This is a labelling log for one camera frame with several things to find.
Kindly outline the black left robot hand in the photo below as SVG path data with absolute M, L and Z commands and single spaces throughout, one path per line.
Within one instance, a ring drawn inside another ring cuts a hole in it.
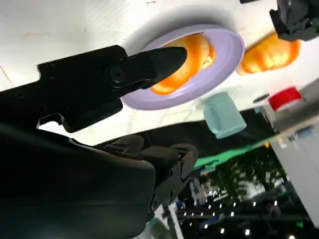
M 319 36 L 318 0 L 278 0 L 269 12 L 277 36 L 286 41 L 309 41 Z

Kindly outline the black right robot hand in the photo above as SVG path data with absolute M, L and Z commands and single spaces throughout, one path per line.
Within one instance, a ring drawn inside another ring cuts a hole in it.
M 103 147 L 73 133 L 122 110 L 186 61 L 183 47 L 128 56 L 114 45 L 39 64 L 38 81 L 0 94 L 0 236 L 3 239 L 131 239 L 187 185 L 190 144 L 144 148 L 138 135 Z

